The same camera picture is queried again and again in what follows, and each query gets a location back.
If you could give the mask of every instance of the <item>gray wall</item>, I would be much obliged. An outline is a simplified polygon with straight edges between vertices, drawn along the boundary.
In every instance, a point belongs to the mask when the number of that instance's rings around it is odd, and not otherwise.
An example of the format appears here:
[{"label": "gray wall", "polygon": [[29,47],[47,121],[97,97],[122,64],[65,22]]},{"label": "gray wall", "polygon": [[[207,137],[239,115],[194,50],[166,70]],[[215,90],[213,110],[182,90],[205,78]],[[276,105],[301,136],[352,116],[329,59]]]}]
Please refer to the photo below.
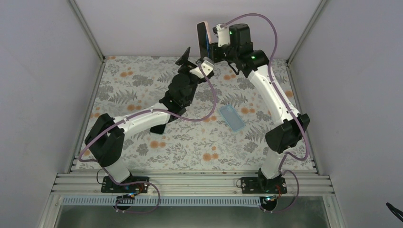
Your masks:
[{"label": "gray wall", "polygon": [[0,31],[0,224],[35,227],[100,61],[67,0],[3,0]]},{"label": "gray wall", "polygon": [[309,133],[350,228],[400,227],[403,1],[331,0],[292,72]]},{"label": "gray wall", "polygon": [[[200,56],[196,25],[212,29],[245,13],[261,13],[276,25],[275,58],[287,59],[320,0],[77,0],[105,55],[180,56],[191,46]],[[274,35],[268,23],[245,18],[254,47],[271,53]]]}]

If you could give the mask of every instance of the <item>black phone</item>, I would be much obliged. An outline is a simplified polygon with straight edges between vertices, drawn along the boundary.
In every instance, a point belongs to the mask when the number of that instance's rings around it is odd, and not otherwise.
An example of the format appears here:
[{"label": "black phone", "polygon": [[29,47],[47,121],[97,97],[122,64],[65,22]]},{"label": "black phone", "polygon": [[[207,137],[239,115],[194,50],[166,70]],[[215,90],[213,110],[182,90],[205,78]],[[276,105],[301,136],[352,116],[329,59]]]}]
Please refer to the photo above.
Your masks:
[{"label": "black phone", "polygon": [[209,31],[209,24],[206,21],[197,24],[197,36],[199,39],[200,58],[211,58],[209,50],[211,35]]}]

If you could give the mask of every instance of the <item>floral pattern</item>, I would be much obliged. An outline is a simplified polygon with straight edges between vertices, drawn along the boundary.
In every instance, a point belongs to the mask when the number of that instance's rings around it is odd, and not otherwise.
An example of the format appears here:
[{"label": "floral pattern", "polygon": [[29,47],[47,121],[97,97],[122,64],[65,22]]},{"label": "floral pattern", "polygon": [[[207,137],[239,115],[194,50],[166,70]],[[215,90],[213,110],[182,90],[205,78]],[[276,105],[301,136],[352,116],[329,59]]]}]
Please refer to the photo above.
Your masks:
[{"label": "floral pattern", "polygon": [[[168,89],[178,66],[177,57],[112,56],[98,88],[86,133],[103,113],[122,116],[148,108],[158,102]],[[274,60],[273,71],[290,101],[295,100],[289,83],[286,63]],[[274,128],[268,108],[251,82],[217,63],[211,78],[218,96],[214,114],[202,122],[175,120],[167,124],[163,135],[149,129],[125,139],[121,158],[129,169],[140,170],[257,170],[267,153],[273,152],[265,134]],[[207,83],[199,84],[193,103],[183,116],[201,118],[212,108],[212,93]],[[236,133],[227,126],[218,109],[231,104],[245,123]],[[289,149],[303,157],[305,145],[299,142]],[[86,152],[84,158],[92,158]],[[95,162],[77,162],[79,169],[97,169]],[[285,169],[313,169],[310,159],[297,161],[288,157]]]}]

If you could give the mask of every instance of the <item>ventilation grille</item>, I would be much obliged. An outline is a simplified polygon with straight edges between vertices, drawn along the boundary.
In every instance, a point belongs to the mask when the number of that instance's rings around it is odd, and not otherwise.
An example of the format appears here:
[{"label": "ventilation grille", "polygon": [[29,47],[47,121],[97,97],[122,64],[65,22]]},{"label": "ventilation grille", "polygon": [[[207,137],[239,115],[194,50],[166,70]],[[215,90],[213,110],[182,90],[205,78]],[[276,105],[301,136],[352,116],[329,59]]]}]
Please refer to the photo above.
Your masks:
[{"label": "ventilation grille", "polygon": [[[157,197],[136,196],[125,199],[118,205],[126,206],[155,206]],[[112,196],[65,196],[63,205],[76,206],[112,206],[116,197]],[[174,197],[161,196],[160,206],[208,206],[208,207],[256,207],[260,205],[259,197]]]}]

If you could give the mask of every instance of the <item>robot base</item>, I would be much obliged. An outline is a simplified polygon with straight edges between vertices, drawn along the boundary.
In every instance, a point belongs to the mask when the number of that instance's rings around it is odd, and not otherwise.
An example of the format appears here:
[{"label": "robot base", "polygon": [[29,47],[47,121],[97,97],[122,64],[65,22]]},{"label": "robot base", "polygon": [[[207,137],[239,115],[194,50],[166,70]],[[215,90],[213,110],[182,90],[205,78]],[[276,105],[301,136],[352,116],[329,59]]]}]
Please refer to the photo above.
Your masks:
[{"label": "robot base", "polygon": [[281,193],[287,193],[286,180],[284,178],[274,178],[270,185],[262,187],[258,177],[242,177],[240,179],[242,194],[279,194],[276,186],[280,187]]},{"label": "robot base", "polygon": [[[148,177],[133,177],[130,176],[128,177],[123,183],[130,183],[130,182],[135,182],[135,181],[149,181],[150,178]],[[139,190],[138,185],[126,185],[126,186],[120,186],[116,185],[112,182],[112,180],[106,176],[104,177],[103,180],[103,185],[101,188],[102,193],[131,193],[131,192],[136,192]],[[143,185],[143,189],[140,193],[147,193],[148,186]]]}]

